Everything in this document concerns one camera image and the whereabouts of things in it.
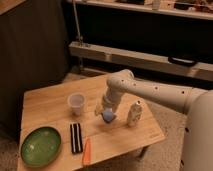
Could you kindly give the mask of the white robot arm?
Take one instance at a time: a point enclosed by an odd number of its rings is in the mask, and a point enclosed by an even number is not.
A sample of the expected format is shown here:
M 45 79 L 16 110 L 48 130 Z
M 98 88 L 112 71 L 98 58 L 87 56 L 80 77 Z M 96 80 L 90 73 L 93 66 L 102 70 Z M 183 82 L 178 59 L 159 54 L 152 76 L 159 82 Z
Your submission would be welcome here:
M 111 73 L 107 91 L 96 107 L 116 111 L 125 93 L 136 95 L 187 115 L 180 171 L 213 171 L 213 90 L 141 82 L 131 70 Z

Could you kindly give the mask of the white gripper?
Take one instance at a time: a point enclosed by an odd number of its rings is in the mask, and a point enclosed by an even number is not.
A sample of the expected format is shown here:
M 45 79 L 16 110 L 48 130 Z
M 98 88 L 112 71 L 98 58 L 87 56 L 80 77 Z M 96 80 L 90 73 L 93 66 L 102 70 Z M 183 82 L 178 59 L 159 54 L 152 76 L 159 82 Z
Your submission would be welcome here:
M 113 110 L 113 117 L 116 118 L 117 117 L 117 108 L 119 106 L 118 102 L 113 102 L 110 101 L 106 95 L 102 96 L 102 102 L 101 104 L 97 104 L 96 108 L 95 108 L 95 116 L 100 115 L 103 112 L 103 108 L 111 108 Z

